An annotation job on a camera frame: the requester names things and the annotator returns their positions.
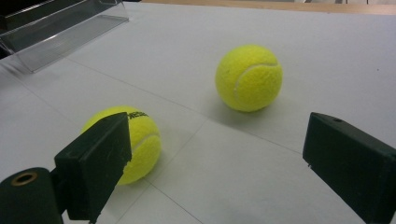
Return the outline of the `yellow tennis ball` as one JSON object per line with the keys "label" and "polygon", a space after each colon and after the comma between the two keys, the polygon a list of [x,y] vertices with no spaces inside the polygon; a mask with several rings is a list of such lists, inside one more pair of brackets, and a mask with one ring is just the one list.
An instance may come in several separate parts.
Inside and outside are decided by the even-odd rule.
{"label": "yellow tennis ball", "polygon": [[281,90],[282,79],[282,66],[271,50],[258,45],[244,45],[222,57],[215,84],[220,99],[228,107],[254,112],[275,100]]}
{"label": "yellow tennis ball", "polygon": [[87,131],[100,119],[121,112],[126,112],[128,115],[132,158],[124,167],[118,184],[127,185],[146,176],[160,158],[162,143],[160,131],[154,120],[140,109],[128,105],[118,105],[94,114],[84,124],[81,131]]}

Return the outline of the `clear plastic container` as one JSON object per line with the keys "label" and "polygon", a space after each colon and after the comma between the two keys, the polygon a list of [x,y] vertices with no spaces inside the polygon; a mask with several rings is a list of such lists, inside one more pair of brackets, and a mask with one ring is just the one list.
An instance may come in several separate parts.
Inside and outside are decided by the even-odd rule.
{"label": "clear plastic container", "polygon": [[128,20],[122,0],[0,0],[0,72],[33,73]]}

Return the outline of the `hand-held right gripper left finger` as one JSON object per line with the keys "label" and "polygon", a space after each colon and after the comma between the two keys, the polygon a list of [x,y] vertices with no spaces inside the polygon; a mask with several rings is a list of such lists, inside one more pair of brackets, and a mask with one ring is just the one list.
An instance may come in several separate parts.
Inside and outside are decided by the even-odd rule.
{"label": "hand-held right gripper left finger", "polygon": [[100,119],[60,151],[54,161],[69,192],[69,218],[94,223],[131,158],[125,112]]}

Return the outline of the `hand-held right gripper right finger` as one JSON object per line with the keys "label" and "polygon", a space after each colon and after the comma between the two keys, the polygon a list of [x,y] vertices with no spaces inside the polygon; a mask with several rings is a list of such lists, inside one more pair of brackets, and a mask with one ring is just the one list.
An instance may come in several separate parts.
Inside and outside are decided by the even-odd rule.
{"label": "hand-held right gripper right finger", "polygon": [[311,113],[303,159],[366,224],[396,213],[396,149],[349,123]]}

